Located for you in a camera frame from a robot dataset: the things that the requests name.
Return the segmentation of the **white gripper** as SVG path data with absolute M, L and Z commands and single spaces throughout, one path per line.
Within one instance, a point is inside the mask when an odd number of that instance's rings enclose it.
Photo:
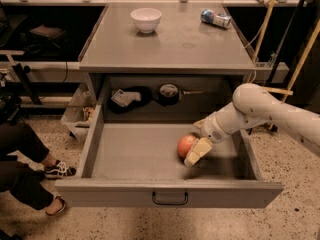
M 216 113 L 194 122 L 193 126 L 200 129 L 201 135 L 206 138 L 196 139 L 191 145 L 184 159 L 184 164 L 188 167 L 195 165 L 209 153 L 212 150 L 212 143 L 221 143 L 230 137 L 218 124 Z

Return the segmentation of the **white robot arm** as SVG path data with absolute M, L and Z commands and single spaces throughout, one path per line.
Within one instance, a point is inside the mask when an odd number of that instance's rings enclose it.
M 320 156 L 320 115 L 284 103 L 265 88 L 245 83 L 236 88 L 232 101 L 222 109 L 194 123 L 201 138 L 188 151 L 184 164 L 195 165 L 214 144 L 227 140 L 233 133 L 264 123 L 285 131 L 315 155 Z

